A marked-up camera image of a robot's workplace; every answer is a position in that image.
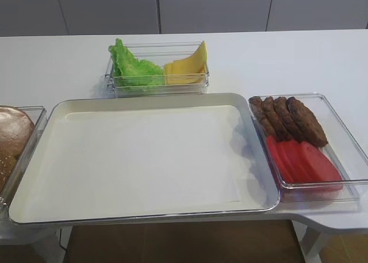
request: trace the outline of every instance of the white tray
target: white tray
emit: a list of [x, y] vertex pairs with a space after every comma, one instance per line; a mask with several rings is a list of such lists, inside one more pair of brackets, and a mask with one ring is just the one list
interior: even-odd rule
[[237, 94], [73, 100], [52, 112], [16, 223], [263, 212], [279, 191]]

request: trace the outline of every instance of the table leg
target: table leg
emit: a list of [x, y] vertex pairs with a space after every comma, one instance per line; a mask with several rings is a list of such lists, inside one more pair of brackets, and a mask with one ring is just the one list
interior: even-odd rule
[[[62, 228], [63, 247], [67, 247], [72, 227]], [[46, 263], [63, 263], [65, 251], [60, 247], [60, 230], [49, 234], [32, 244], [34, 250], [45, 259]]]
[[327, 245], [331, 236], [299, 222], [293, 221], [293, 226], [305, 263], [321, 263], [319, 252]]

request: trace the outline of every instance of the yellow cheese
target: yellow cheese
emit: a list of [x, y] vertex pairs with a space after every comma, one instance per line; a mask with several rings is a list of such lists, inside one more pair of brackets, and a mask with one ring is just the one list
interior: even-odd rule
[[189, 57], [172, 63], [172, 74], [196, 74], [207, 62], [206, 43], [202, 41], [198, 49]]
[[165, 72], [165, 74], [167, 74], [167, 75], [169, 75], [169, 74], [171, 74], [171, 70], [173, 69], [173, 63], [167, 63], [167, 64], [165, 64], [165, 66], [164, 66], [164, 72]]
[[203, 80], [204, 76], [199, 74], [205, 73], [206, 61], [206, 44], [203, 41], [198, 49], [191, 56], [185, 59], [175, 60], [172, 63], [165, 64], [164, 71], [165, 74], [168, 75], [165, 76], [166, 84], [183, 85], [187, 83], [200, 83]]

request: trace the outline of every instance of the clear plastic container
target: clear plastic container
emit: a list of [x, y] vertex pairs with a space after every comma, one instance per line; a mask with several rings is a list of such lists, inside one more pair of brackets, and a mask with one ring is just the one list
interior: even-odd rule
[[[140, 60], [150, 60], [160, 67], [173, 60], [184, 59], [192, 55], [200, 46], [198, 43], [154, 43], [154, 44], [127, 44], [126, 47]], [[105, 75], [116, 98], [154, 96], [165, 94], [203, 94], [207, 92], [209, 71], [205, 65], [204, 73], [178, 75], [148, 75], [148, 76], [113, 76], [113, 62], [110, 59]], [[166, 82], [178, 81], [178, 84]], [[180, 83], [183, 79], [194, 83]], [[143, 83], [145, 86], [127, 86], [132, 80]], [[158, 85], [147, 86], [151, 81]]]
[[262, 126], [254, 118], [260, 140], [274, 170], [276, 183], [281, 191], [281, 201], [358, 200], [368, 189], [368, 158], [355, 141], [331, 104], [321, 94], [280, 94], [274, 98], [295, 97], [306, 105], [323, 127], [329, 143], [321, 149], [338, 169], [341, 181], [288, 184], [274, 163], [267, 148]]
[[19, 109], [23, 110], [33, 121], [34, 130], [24, 146], [22, 153], [18, 157], [13, 171], [7, 179], [3, 189], [0, 191], [0, 220], [7, 219], [7, 210], [5, 209], [18, 189], [24, 171], [28, 166], [47, 123], [46, 110], [42, 106], [25, 106], [19, 107]]

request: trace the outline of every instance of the bun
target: bun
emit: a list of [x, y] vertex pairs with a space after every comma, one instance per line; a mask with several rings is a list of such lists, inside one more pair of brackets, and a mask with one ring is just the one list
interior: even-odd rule
[[0, 191], [16, 164], [16, 158], [4, 150], [0, 150]]
[[28, 115], [12, 106], [0, 106], [0, 147], [17, 157], [23, 150], [35, 125]]

